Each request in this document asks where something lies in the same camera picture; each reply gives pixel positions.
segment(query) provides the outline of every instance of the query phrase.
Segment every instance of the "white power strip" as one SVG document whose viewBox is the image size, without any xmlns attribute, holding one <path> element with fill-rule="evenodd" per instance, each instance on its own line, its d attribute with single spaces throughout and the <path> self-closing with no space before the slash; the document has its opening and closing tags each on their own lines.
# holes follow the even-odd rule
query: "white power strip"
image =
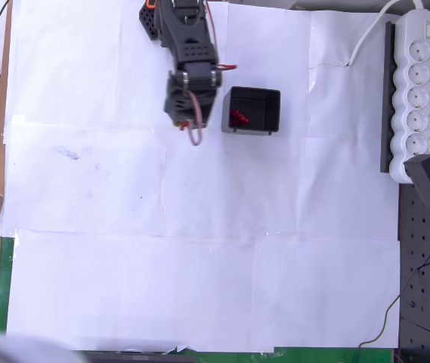
<svg viewBox="0 0 430 363">
<path fill-rule="evenodd" d="M 396 22 L 394 72 L 396 110 L 391 126 L 394 159 L 389 174 L 398 183 L 412 184 L 404 162 L 419 154 L 430 154 L 430 11 L 409 11 Z"/>
</svg>

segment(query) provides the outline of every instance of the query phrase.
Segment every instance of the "table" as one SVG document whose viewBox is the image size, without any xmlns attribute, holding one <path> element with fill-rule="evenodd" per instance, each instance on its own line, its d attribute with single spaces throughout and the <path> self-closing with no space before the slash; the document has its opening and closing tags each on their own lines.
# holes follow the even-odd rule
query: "table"
<svg viewBox="0 0 430 363">
<path fill-rule="evenodd" d="M 5 46 L 3 50 L 2 75 L 0 77 L 0 195 L 5 191 L 5 146 L 2 131 L 5 124 L 6 89 L 8 81 L 8 56 L 10 50 L 11 9 L 13 0 L 8 4 Z M 0 332 L 5 332 L 8 321 L 8 302 L 10 296 L 11 269 L 13 266 L 14 240 L 0 238 Z M 194 354 L 205 363 L 238 363 L 276 360 L 279 363 L 290 361 L 324 361 L 351 363 L 356 349 L 318 349 L 318 348 L 277 348 L 271 354 L 251 353 L 199 353 Z M 392 362 L 392 349 L 363 349 L 359 362 Z"/>
</svg>

